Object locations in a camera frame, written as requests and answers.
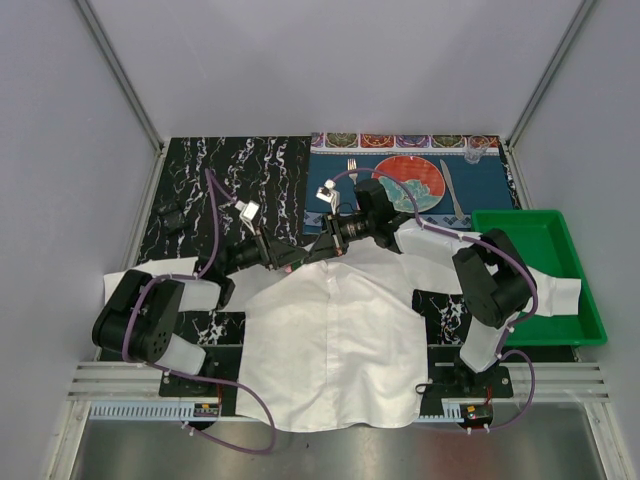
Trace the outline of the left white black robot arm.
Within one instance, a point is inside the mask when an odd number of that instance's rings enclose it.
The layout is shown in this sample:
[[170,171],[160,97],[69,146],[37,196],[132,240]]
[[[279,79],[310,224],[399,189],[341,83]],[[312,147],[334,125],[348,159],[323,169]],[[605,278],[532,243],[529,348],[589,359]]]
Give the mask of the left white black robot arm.
[[268,270],[298,266],[307,256],[304,248],[278,240],[266,229],[229,246],[215,234],[212,253],[196,258],[184,273],[165,265],[158,273],[141,267],[124,272],[93,325],[92,342],[126,362],[181,376],[190,393],[206,395],[216,382],[213,360],[174,334],[178,314],[227,306],[236,272],[256,265]]

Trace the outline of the black display frame box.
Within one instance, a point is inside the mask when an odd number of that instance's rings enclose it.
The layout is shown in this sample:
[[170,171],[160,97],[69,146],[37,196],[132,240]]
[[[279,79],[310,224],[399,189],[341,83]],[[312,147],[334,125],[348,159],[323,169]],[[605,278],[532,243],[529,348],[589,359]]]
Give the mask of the black display frame box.
[[178,233],[187,226],[183,209],[176,201],[161,203],[157,207],[157,214],[167,235]]

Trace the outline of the white button-up shirt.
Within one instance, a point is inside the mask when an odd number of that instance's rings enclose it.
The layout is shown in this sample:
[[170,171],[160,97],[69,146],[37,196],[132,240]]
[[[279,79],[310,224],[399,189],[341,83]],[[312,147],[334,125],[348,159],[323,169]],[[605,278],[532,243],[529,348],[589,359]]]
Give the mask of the white button-up shirt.
[[450,253],[399,255],[366,241],[291,273],[257,265],[232,281],[228,310],[245,316],[238,415],[295,433],[417,419],[427,333],[412,297],[460,293]]

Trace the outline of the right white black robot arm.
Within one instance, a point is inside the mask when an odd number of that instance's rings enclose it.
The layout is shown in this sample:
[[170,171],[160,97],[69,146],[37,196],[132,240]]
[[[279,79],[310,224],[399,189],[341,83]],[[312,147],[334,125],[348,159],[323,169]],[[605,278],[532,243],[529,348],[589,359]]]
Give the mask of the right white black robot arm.
[[437,227],[396,210],[379,178],[354,185],[358,209],[339,212],[340,194],[332,179],[316,197],[330,205],[322,229],[304,259],[306,264],[343,256],[359,240],[372,239],[397,254],[433,260],[439,251],[451,262],[461,295],[472,316],[467,339],[456,359],[454,384],[466,396],[476,396],[490,383],[489,372],[500,359],[507,331],[532,302],[537,309],[537,284],[508,235],[492,229],[477,238]]

